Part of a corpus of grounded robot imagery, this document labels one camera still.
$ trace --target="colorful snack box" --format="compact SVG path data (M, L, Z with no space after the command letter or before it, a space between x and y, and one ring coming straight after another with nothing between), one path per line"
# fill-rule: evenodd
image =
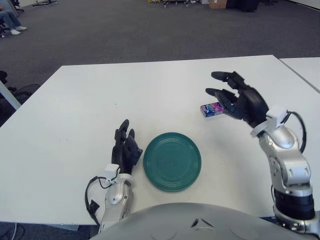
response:
M200 106L200 110L205 117L220 115L224 113L224 108L219 102L214 102Z

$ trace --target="wire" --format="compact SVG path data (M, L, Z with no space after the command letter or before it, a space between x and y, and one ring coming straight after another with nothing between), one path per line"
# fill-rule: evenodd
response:
M109 181L110 184L108 186L102 186L100 179L106 179L106 178L104 176L98 176L98 180L99 180L101 188L107 189L107 188L111 187L111 185L113 184L112 181L118 177L118 170L119 169L120 169L120 167L117 168L116 175L115 175L115 177L111 178L111 180Z
M118 170L120 169L120 167L118 167L118 169L116 170L116 175L114 178L112 178L110 180L110 182L112 182L113 180L115 180L119 174ZM88 189L90 187L90 185L95 182L96 180L99 180L99 184L101 186L101 188L103 189L107 189L109 187L111 187L113 184L110 183L110 185L108 186L103 186L102 183L101 183L101 179L104 179L106 180L106 177L104 176L95 176L93 177L87 184L86 188L85 188L85 192L84 192L84 202L85 202L85 207L86 207L86 210L87 212L89 213L90 217L94 220L95 224L100 227L100 223L95 215L97 209L100 207L95 201L91 200L90 204L89 204L89 200L88 200Z
M13 235L12 235L11 240L14 240L14 239L15 239L16 232L17 232L17 223L15 223L15 225L14 225L14 232L13 232Z
M299 120L301 127L302 127L302 144L300 147L300 152L303 153L306 149L306 145L307 145L307 130L306 130L306 126L305 123L302 119L302 117L295 111L288 111L287 115L284 117L282 123L286 123L290 117L290 115L293 114L296 116L296 118Z

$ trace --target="white sneaker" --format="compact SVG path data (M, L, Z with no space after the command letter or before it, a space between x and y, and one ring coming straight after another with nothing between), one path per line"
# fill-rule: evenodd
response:
M15 30L18 30L18 31L23 31L23 30L26 30L27 28L25 26L17 26L15 28Z
M15 29L12 29L12 30L11 30L11 34L12 34L12 35L19 35L20 33L21 33L21 32L15 30Z

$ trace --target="gray carpet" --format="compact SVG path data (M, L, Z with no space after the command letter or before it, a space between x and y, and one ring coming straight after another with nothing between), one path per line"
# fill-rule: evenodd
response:
M320 12L284 0L251 13L201 4L163 8L147 0L59 0L26 7L19 19L28 29L0 39L0 70L18 88L44 83L62 65L320 56ZM0 240L13 226L0 223ZM84 240L90 232L23 226L21 240Z

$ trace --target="small box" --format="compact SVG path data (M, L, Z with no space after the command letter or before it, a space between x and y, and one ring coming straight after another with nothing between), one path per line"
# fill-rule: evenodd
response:
M225 9L227 0L209 0L209 8L211 9Z
M200 106L200 110L205 117L220 115L224 113L224 108L219 102L214 102Z

